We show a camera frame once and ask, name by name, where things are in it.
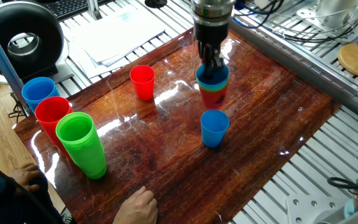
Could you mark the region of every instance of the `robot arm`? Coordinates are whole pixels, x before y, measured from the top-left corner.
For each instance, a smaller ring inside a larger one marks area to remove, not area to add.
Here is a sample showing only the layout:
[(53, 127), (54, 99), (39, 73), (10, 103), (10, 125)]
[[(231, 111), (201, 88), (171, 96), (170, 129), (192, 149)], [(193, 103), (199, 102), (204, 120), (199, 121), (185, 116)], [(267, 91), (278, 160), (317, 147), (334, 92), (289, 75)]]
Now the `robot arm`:
[(224, 66), (221, 43), (229, 32), (232, 9), (236, 0), (192, 0), (194, 33), (198, 53), (206, 67)]

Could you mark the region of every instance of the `metal grid rack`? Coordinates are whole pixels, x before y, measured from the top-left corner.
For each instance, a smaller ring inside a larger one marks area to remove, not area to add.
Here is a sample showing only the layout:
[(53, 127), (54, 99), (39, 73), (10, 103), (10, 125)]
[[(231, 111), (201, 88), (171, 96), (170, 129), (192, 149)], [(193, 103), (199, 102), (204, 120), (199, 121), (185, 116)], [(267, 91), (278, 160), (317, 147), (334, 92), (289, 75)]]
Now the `metal grid rack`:
[[(128, 63), (193, 27), (193, 20), (190, 16), (190, 2), (188, 0), (172, 0), (161, 9), (150, 9), (141, 0), (116, 0), (100, 6), (101, 14), (103, 17), (108, 16), (128, 5), (153, 14), (163, 22), (165, 28), (163, 34), (156, 36), (126, 55), (123, 60)], [(281, 9), (280, 13), (294, 15), (296, 9), (303, 6), (302, 4), (293, 4)], [(73, 38), (70, 30), (90, 21), (92, 21), (92, 18), (87, 13), (82, 13), (60, 23), (69, 47), (70, 40)], [(255, 24), (249, 18), (243, 19), (243, 21)], [(316, 30), (313, 26), (298, 19), (276, 19), (273, 21), (276, 22), (276, 25), (295, 30), (307, 30), (306, 32)], [(271, 49), (277, 49), (281, 53), (288, 54), (292, 63), (301, 63), (305, 71), (312, 71), (315, 77), (325, 79), (325, 82), (328, 81), (332, 88), (338, 88), (341, 93), (348, 95), (358, 105), (358, 77), (354, 77), (344, 71), (336, 58), (336, 54), (342, 46), (340, 42), (296, 44), (282, 40), (263, 28), (244, 32), (247, 32), (247, 34), (244, 34), (246, 38), (257, 37), (259, 40), (268, 43)], [(324, 38), (322, 35), (314, 35), (309, 38)], [(354, 42), (358, 42), (358, 36), (352, 38), (354, 38)], [(81, 67), (76, 64), (75, 57), (76, 55), (70, 54), (66, 60), (67, 65), (72, 69), (75, 76), (57, 84), (60, 94), (64, 97), (73, 95), (110, 74), (108, 72), (89, 79), (83, 73)], [(357, 175), (358, 115), (342, 106), (306, 145), (292, 157), (290, 162), (248, 202), (231, 223), (288, 223), (285, 200), (290, 194), (350, 198), (349, 192), (328, 185), (326, 179), (327, 177), (336, 176), (355, 180)]]

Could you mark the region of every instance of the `green cup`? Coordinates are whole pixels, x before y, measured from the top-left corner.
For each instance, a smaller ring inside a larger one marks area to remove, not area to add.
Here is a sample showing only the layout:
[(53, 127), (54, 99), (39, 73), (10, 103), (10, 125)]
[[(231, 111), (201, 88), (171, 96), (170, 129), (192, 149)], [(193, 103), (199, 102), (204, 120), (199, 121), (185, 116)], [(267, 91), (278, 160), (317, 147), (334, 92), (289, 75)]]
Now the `green cup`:
[(82, 112), (64, 116), (56, 126), (56, 135), (87, 177), (98, 179), (106, 173), (104, 148), (91, 116)]

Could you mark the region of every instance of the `blue cup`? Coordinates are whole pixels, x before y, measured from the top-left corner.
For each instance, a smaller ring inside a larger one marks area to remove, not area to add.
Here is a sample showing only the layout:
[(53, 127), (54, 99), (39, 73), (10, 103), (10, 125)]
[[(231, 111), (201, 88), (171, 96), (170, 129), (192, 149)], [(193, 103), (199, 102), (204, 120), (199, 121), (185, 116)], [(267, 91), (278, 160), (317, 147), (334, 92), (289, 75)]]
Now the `blue cup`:
[(53, 80), (46, 77), (38, 77), (30, 80), (23, 86), (22, 96), (34, 113), (42, 100), (60, 95)]
[(229, 118), (219, 110), (208, 110), (201, 116), (201, 137), (204, 145), (217, 147), (229, 127)]

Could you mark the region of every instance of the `glossy wooden board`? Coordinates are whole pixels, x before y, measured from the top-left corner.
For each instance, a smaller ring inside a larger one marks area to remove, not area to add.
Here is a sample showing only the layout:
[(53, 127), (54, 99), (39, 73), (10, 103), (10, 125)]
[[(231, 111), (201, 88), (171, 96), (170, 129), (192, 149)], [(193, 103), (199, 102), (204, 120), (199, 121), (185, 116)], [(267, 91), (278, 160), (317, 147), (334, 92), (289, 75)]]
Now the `glossy wooden board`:
[[(17, 126), (79, 223), (111, 223), (143, 185), (155, 192), (159, 223), (227, 223), (339, 106), (232, 31), (222, 53), (231, 77), (221, 110), (231, 125), (219, 149), (201, 142), (191, 30), (69, 98), (94, 119), (108, 163), (102, 179), (60, 157), (34, 116)], [(136, 98), (136, 65), (154, 68), (154, 100)]]

